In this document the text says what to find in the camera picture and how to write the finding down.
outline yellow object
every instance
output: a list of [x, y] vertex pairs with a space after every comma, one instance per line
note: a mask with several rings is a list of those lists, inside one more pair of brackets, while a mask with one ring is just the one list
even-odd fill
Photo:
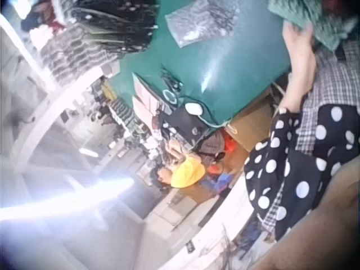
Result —
[[113, 88], [107, 81], [104, 81], [101, 84], [101, 90], [103, 91], [103, 94], [105, 95], [106, 98], [108, 98], [110, 100], [117, 99], [116, 93], [114, 92]]
[[205, 175], [205, 171], [200, 159], [187, 156], [186, 160], [173, 172], [171, 186], [174, 188], [191, 186]]

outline green knitted fabric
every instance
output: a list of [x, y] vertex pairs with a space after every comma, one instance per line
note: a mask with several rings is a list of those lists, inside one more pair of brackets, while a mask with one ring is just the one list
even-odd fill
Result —
[[308, 23], [314, 26], [314, 36], [327, 48], [334, 51], [342, 39], [356, 26], [358, 18], [342, 18], [322, 13], [321, 0], [269, 0], [271, 12], [303, 28]]

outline plastic bag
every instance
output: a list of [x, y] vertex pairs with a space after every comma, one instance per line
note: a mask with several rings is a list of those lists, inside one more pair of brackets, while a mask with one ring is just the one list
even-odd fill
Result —
[[196, 0], [165, 16], [171, 35], [180, 48], [194, 42], [233, 33], [236, 6], [229, 8], [219, 0]]

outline workbench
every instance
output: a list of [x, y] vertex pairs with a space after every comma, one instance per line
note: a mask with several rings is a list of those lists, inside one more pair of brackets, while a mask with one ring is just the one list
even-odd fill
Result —
[[233, 36], [218, 37], [179, 48], [165, 15], [191, 0], [160, 0], [158, 30], [147, 51], [126, 55], [121, 72], [111, 78], [115, 92], [131, 104], [132, 73], [162, 96], [161, 64], [183, 82], [182, 94], [201, 100], [219, 123], [235, 116], [289, 67], [282, 39], [282, 19], [267, 10], [267, 0], [239, 1]]

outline polka dot shirt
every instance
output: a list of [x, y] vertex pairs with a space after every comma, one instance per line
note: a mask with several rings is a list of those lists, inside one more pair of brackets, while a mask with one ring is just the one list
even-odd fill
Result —
[[295, 150], [301, 121], [301, 112], [281, 109], [270, 138], [256, 144], [245, 161], [249, 200], [259, 219], [274, 211], [276, 200], [280, 202], [272, 213], [277, 240], [318, 206], [331, 177], [359, 155], [360, 115], [356, 106], [324, 105], [319, 109], [311, 155]]

